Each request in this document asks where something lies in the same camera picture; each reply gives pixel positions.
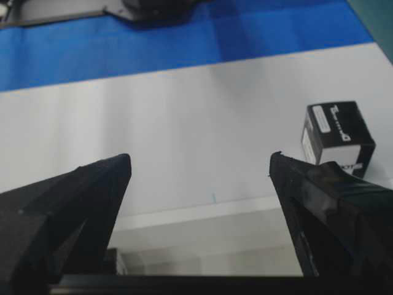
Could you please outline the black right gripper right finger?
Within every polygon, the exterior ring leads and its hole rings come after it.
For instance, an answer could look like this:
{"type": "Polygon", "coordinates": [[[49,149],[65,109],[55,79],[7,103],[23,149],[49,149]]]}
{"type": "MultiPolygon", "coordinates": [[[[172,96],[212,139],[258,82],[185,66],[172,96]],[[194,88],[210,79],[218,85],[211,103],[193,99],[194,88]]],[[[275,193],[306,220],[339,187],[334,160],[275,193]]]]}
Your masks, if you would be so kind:
{"type": "Polygon", "coordinates": [[[327,289],[392,293],[392,190],[275,152],[269,176],[303,275],[327,289]]]}

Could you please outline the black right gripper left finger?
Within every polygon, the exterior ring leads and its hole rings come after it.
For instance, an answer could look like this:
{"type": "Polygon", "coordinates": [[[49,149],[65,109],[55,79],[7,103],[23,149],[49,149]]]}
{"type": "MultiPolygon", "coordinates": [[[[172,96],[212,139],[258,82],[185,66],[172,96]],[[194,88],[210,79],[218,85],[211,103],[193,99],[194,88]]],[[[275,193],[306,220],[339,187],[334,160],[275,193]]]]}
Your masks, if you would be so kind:
{"type": "Polygon", "coordinates": [[[1,293],[101,271],[131,158],[120,154],[1,194],[1,293]]]}

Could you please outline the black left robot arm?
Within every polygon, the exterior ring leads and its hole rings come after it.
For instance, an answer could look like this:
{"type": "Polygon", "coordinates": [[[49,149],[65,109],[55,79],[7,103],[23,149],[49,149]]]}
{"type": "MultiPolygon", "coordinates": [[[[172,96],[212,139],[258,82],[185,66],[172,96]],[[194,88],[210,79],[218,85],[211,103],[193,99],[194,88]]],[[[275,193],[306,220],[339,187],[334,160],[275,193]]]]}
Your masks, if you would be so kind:
{"type": "Polygon", "coordinates": [[[1,28],[112,15],[129,22],[184,14],[201,1],[1,1],[1,28]]]}

